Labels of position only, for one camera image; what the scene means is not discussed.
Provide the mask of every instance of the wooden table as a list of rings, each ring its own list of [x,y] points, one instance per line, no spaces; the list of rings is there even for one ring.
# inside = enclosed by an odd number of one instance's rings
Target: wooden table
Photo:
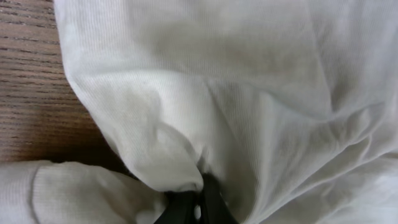
[[[0,0],[0,162],[37,159],[125,171],[65,78],[53,3]]]

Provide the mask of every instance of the white cloth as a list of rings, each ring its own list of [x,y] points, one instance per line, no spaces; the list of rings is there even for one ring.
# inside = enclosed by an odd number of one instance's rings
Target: white cloth
[[[49,161],[0,164],[1,224],[148,224],[162,193],[102,167]]]
[[[150,188],[200,190],[209,172],[242,223],[398,223],[397,1],[55,12],[68,81]]]

